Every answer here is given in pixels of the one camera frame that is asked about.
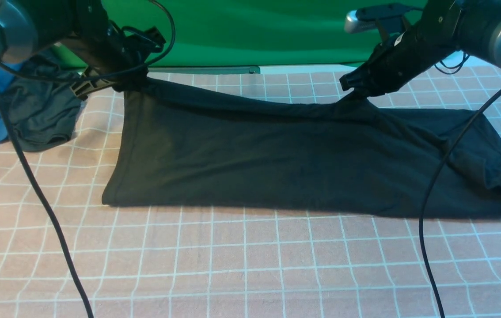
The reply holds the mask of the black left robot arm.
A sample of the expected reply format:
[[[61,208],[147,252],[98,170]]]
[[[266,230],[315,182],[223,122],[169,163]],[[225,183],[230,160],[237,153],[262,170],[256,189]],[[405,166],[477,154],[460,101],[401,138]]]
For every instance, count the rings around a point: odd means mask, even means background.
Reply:
[[[154,4],[170,22],[169,42],[156,27],[141,31],[117,26],[100,0],[0,0],[0,68],[20,78],[69,83],[79,99],[109,87],[121,92],[143,84],[148,67],[167,56],[176,36],[171,14]],[[47,78],[8,67],[55,44],[87,64],[80,78]]]

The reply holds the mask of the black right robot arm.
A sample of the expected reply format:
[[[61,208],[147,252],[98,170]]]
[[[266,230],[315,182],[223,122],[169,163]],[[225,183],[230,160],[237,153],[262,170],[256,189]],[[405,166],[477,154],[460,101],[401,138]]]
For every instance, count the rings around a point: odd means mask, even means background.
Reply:
[[[344,91],[376,97],[406,83],[454,52],[464,52],[501,69],[501,0],[429,0],[410,23],[414,6],[382,4],[351,11],[348,34],[378,30],[381,38],[366,62],[340,78]]]

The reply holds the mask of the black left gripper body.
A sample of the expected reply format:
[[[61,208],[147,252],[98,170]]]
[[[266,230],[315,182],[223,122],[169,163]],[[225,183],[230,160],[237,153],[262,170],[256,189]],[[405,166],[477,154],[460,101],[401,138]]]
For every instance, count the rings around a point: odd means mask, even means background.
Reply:
[[[166,39],[155,27],[138,30],[132,26],[119,27],[111,22],[107,36],[101,40],[82,39],[78,36],[65,38],[61,44],[87,64],[80,81],[71,85],[74,95],[82,100],[88,95],[116,85],[119,89],[143,81],[148,68],[114,75],[109,78],[88,80],[87,77],[126,71],[146,62],[151,53],[162,53]]]

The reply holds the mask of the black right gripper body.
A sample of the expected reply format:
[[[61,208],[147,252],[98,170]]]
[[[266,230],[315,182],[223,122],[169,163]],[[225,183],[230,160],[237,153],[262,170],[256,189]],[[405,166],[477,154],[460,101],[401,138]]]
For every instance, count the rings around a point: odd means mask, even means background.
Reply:
[[[377,45],[369,60],[339,82],[344,91],[353,89],[364,98],[397,92],[455,50],[452,40],[432,39],[422,26],[414,24]]]

